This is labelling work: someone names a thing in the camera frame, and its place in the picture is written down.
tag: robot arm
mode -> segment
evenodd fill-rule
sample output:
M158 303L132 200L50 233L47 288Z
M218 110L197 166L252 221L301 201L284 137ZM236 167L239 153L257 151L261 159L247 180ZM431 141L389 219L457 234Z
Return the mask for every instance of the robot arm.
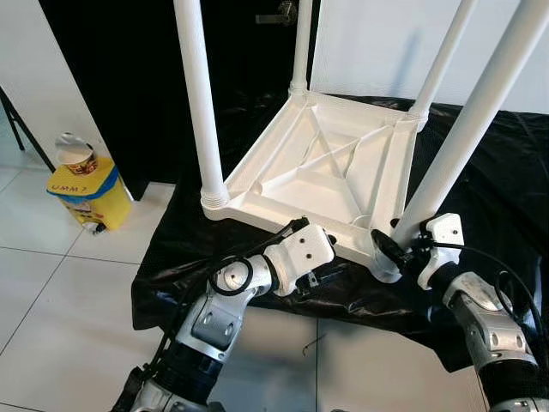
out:
M214 412L210 391L237 340L244 311L255 296L288 296L296 281L331 262L328 235L305 219L294 233L251 257L227 257L212 269L206 292L187 313L162 360L146 379L139 368L129 377L112 412Z
M506 300L502 303L494 287L476 273L459 270L459 249L437 246L463 245L459 215L443 215L423 225L421 248L434 245L426 264L379 231L372 238L403 275L416 276L420 287L432 288L454 313L491 412L549 411L546 366L538 364L521 327L504 310L504 303L509 307L510 302L500 294Z

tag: door handle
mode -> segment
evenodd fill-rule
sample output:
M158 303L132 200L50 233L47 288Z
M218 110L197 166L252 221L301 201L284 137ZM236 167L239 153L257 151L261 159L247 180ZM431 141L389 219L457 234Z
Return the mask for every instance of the door handle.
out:
M283 1L278 6L277 15L256 15L256 24L281 24L291 26L298 19L298 9L291 1Z

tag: white wall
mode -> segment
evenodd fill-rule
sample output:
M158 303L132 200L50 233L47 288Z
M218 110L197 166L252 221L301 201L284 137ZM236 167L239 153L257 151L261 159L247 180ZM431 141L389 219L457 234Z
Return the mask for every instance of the white wall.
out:
M459 0L322 0L311 89L415 98ZM462 105L518 0L480 0L436 102ZM504 110L549 113L549 30Z
M65 131L108 155L38 0L0 1L0 84L54 165Z

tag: black tablecloth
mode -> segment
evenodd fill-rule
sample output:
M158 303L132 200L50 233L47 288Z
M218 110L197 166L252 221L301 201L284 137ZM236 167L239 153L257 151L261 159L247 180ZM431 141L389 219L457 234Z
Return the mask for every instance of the black tablecloth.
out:
M284 99L285 96L264 95L240 108L216 113L225 175L236 166ZM391 98L350 99L398 110L407 110L412 103ZM432 106L429 122L417 137L408 200L460 110L460 106ZM548 153L549 116L500 112L440 209L460 214L466 245L501 258L522 276L538 300L543 296L545 320L549 313ZM132 285L136 329L164 326L182 291L197 276L204 275L206 260L252 246L271 235L238 221L206 219L199 202L196 154L187 157L172 200ZM475 270L489 282L493 282L499 269L466 252L462 253L461 266ZM410 280L383 284L366 268L341 258L319 271L317 277L322 285L314 294L286 298L269 294L251 304L396 331L433 348L449 371L470 363L462 332L451 314L433 306L430 294ZM521 296L517 294L516 299L516 309L525 312Z

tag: yellow container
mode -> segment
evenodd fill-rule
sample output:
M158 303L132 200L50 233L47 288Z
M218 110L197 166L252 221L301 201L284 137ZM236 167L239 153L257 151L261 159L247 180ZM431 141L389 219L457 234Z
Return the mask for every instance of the yellow container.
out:
M59 167L48 180L47 191L57 196L80 222L103 223L109 230L122 225L130 212L131 202L111 159L98 158L90 174L73 174Z

